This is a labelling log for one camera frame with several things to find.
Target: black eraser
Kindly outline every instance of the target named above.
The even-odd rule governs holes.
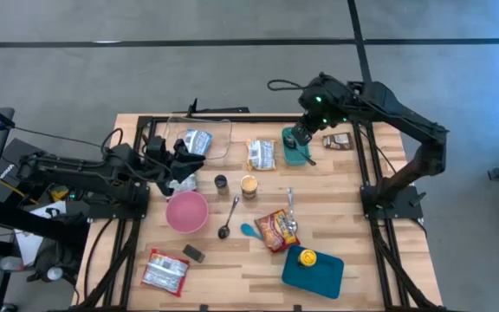
[[[184,250],[182,252],[184,252],[188,257],[198,261],[199,263],[202,263],[205,259],[205,255],[201,251],[195,249],[189,244],[184,247]]]

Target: concrete floor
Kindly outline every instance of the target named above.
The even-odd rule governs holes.
[[[499,38],[499,2],[358,0],[371,38]],[[0,0],[0,41],[246,37],[353,37],[340,0]],[[499,45],[367,46],[374,80],[406,106],[450,129],[447,169],[417,182],[438,285],[449,309],[499,310]],[[248,106],[300,112],[298,93],[273,78],[308,82],[319,71],[361,80],[347,46],[0,49],[0,107],[16,124],[100,142],[118,113]],[[97,157],[92,147],[13,131],[54,153]],[[409,157],[417,144],[404,137]],[[65,309],[66,283],[13,276],[7,301],[22,311]]]

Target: yellow bottle cap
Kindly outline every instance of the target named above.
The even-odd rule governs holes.
[[[312,250],[303,250],[298,260],[301,264],[310,267],[317,262],[317,254]]]

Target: teal spoon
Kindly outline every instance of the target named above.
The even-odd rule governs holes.
[[[261,235],[257,234],[256,231],[253,229],[253,226],[251,226],[249,224],[242,224],[242,226],[240,226],[240,230],[242,230],[242,233],[245,236],[252,236],[252,237],[263,240],[261,238]]]

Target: wooden tabletop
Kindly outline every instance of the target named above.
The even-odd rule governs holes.
[[[133,143],[138,114],[119,114],[116,127],[124,130],[124,141]],[[200,231],[183,235],[171,229],[165,221],[166,201],[156,185],[151,187],[151,202],[142,221],[128,309],[198,309],[208,304],[210,309],[265,309],[291,310],[300,304],[303,310],[375,310],[383,309],[377,265],[368,221],[363,217],[359,188],[361,186],[358,156],[352,151],[327,150],[321,144],[322,135],[349,132],[351,125],[342,124],[314,135],[310,143],[312,158],[317,166],[287,166],[282,152],[281,130],[292,126],[287,123],[233,123],[228,154],[221,159],[206,160],[197,171],[198,192],[210,206],[208,224]],[[167,139],[172,144],[182,137],[186,125],[171,124]],[[220,157],[226,151],[230,124],[200,125],[214,134],[208,158]],[[399,169],[406,163],[399,131],[387,124],[374,127],[378,146],[392,164]],[[165,133],[165,124],[159,124],[157,134]],[[113,137],[116,144],[118,135]],[[217,238],[218,228],[226,222],[232,199],[240,194],[240,178],[249,174],[246,166],[247,139],[276,140],[277,170],[252,171],[259,181],[257,197],[241,199],[230,221],[230,236]],[[371,181],[374,181],[369,146],[364,140]],[[381,158],[383,173],[392,174]],[[219,196],[213,184],[218,174],[227,177],[230,195]],[[254,219],[279,209],[288,209],[287,187],[294,188],[297,237],[309,249],[339,257],[345,268],[336,300],[297,289],[281,279],[286,252],[271,254],[263,242],[245,237],[240,224],[254,224]],[[87,255],[105,220],[90,226],[77,289],[83,299],[84,271]],[[108,269],[113,249],[117,221],[113,221],[95,248],[89,270],[88,287],[93,289]],[[130,231],[126,227],[125,237]],[[401,260],[407,273],[424,294],[441,304],[431,256],[423,231],[407,220],[394,220]],[[187,245],[205,254],[203,263],[190,259],[185,286],[181,297],[162,289],[141,285],[144,268],[151,248],[157,248],[175,257],[188,257],[182,253]],[[118,303],[124,276],[124,265],[115,282],[113,303]],[[399,303],[395,278],[391,269],[392,300]]]

